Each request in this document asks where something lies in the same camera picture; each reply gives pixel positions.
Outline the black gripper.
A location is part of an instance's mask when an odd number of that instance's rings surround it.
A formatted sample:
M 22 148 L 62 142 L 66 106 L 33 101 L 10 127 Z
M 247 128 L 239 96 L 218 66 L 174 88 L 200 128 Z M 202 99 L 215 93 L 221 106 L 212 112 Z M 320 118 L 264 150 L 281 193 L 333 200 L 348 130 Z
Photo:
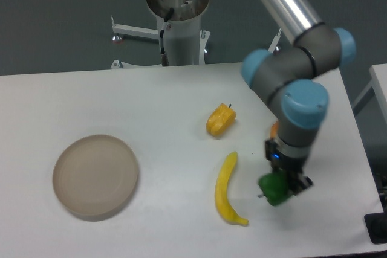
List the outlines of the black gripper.
M 265 157 L 270 162 L 272 174 L 278 174 L 280 170 L 286 173 L 292 195 L 297 196 L 313 186 L 312 180 L 303 175 L 306 147 L 294 147 L 280 138 L 269 138 L 265 141 Z

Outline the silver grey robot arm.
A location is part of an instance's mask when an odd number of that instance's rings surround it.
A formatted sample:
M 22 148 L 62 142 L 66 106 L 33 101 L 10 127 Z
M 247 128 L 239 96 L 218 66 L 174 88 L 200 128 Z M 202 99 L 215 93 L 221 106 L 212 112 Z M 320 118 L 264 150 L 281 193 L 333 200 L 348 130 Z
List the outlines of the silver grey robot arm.
M 277 204 L 312 185 L 303 174 L 328 107 L 327 90 L 314 78 L 353 61 L 356 44 L 342 28 L 330 28 L 307 0 L 261 0 L 291 43 L 275 54 L 255 50 L 243 61 L 241 74 L 249 88 L 278 119 L 265 142 L 272 171 L 258 184 L 269 203 Z M 147 0 L 157 18 L 161 64 L 196 65 L 200 31 L 188 23 L 200 17 L 209 0 Z

